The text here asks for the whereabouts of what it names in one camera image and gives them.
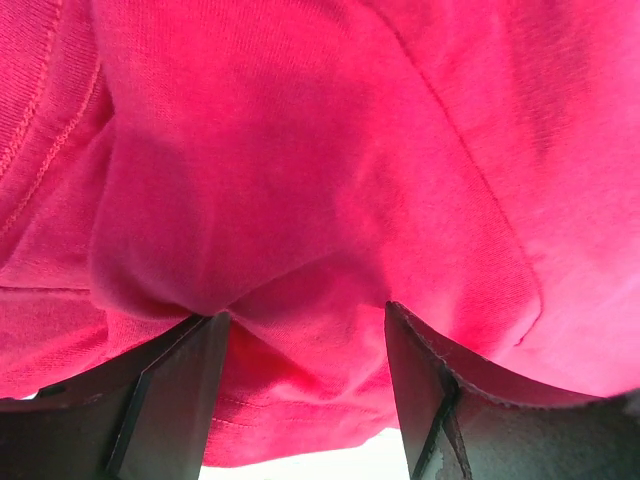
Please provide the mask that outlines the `pink t shirt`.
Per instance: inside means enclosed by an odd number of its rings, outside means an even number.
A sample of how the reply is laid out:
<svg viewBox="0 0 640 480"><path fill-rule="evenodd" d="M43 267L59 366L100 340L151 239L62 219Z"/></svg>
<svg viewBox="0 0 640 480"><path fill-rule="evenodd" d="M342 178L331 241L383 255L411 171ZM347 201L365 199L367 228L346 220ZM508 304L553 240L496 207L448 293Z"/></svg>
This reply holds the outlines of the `pink t shirt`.
<svg viewBox="0 0 640 480"><path fill-rule="evenodd" d="M234 318L205 464L396 424L388 301L639 385L635 1L5 1L1 393Z"/></svg>

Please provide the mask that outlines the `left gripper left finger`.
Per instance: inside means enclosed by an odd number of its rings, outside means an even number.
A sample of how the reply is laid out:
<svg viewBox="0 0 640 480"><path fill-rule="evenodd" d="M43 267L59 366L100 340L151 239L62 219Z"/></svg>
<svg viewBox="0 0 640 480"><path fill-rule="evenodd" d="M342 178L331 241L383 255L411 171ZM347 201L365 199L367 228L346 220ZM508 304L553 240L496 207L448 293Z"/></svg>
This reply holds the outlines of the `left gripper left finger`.
<svg viewBox="0 0 640 480"><path fill-rule="evenodd" d="M2 479L198 478L229 332L226 313L193 315L32 399L2 399Z"/></svg>

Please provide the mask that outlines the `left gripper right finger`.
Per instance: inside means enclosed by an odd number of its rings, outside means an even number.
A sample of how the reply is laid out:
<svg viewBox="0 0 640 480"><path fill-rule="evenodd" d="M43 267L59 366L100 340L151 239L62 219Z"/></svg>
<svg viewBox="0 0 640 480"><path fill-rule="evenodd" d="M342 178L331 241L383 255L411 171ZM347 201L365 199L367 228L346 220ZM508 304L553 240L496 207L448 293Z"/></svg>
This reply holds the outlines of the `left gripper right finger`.
<svg viewBox="0 0 640 480"><path fill-rule="evenodd" d="M636 479L639 393L598 398L507 370L385 307L412 479Z"/></svg>

